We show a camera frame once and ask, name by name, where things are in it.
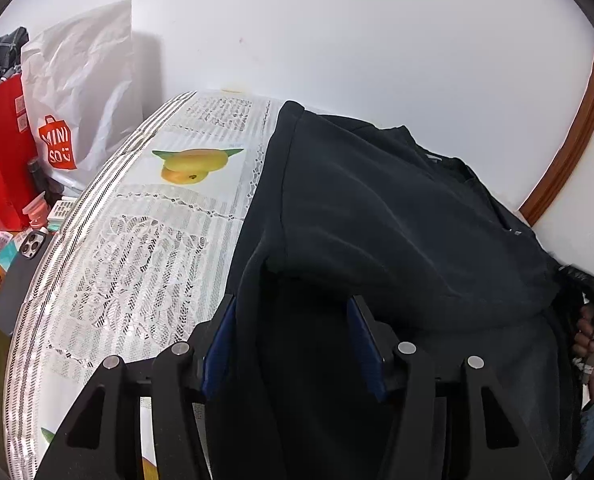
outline black phone case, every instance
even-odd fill
[[[8,336],[15,330],[21,304],[50,241],[51,235],[32,231],[8,268],[0,289],[0,330]]]

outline white wall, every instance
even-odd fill
[[[116,0],[14,0],[31,36]],[[231,88],[407,125],[519,206],[564,140],[594,31],[572,0],[133,0],[144,110]]]
[[[544,247],[563,263],[594,273],[594,133],[573,174],[535,225]]]

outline white plastic bag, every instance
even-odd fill
[[[21,51],[28,122],[46,173],[83,190],[141,124],[131,1],[59,23]]]

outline lace tablecloth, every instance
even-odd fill
[[[105,356],[153,357],[212,317],[282,104],[181,94],[82,194],[40,263],[12,339],[4,428],[14,480],[33,478],[50,435]],[[172,153],[193,149],[228,153],[227,163],[205,175],[163,171]],[[198,182],[185,184],[189,178]],[[142,452],[154,463],[148,399],[141,416]]]

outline yellow fruit picture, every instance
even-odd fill
[[[153,150],[152,153],[164,161],[161,177],[171,184],[184,185],[202,182],[211,171],[218,171],[226,166],[229,157],[243,151],[196,148],[183,152]]]

